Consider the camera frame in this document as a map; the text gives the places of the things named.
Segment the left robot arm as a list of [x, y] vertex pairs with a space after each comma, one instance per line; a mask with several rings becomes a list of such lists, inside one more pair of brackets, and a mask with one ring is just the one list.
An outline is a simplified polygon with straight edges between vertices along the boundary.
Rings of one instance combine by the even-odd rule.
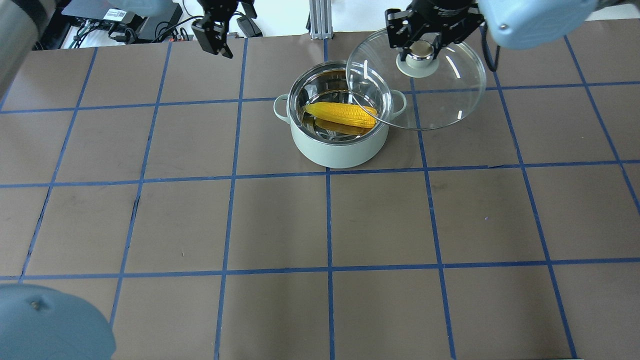
[[[31, 48], [50, 23], [60, 0], [1, 1], [1, 97], [16, 77]], [[171, 0], [108, 0], [110, 5], [138, 15], [155, 16]], [[197, 20], [196, 35], [206, 35], [203, 50], [231, 58], [223, 45], [227, 25], [238, 4], [256, 18], [253, 0], [197, 0], [203, 20]], [[1, 189], [1, 215], [23, 215], [42, 200], [45, 190]], [[66, 292], [34, 284], [1, 284], [2, 360], [110, 360], [116, 351], [115, 337], [106, 318], [88, 301]]]

